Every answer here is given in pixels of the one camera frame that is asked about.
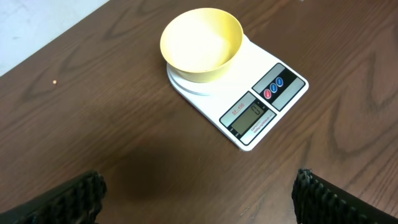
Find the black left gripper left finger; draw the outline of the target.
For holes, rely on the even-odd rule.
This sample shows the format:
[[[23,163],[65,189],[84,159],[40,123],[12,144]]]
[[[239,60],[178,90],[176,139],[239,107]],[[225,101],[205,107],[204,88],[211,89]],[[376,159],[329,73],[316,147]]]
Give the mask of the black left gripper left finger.
[[[96,224],[107,193],[104,177],[85,172],[1,214],[5,224]]]

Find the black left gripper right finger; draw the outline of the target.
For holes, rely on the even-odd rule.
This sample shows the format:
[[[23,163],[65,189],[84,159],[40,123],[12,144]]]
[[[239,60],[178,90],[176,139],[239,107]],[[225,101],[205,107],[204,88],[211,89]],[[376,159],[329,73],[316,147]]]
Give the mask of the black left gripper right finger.
[[[299,169],[292,200],[298,224],[397,224],[397,218],[343,189]]]

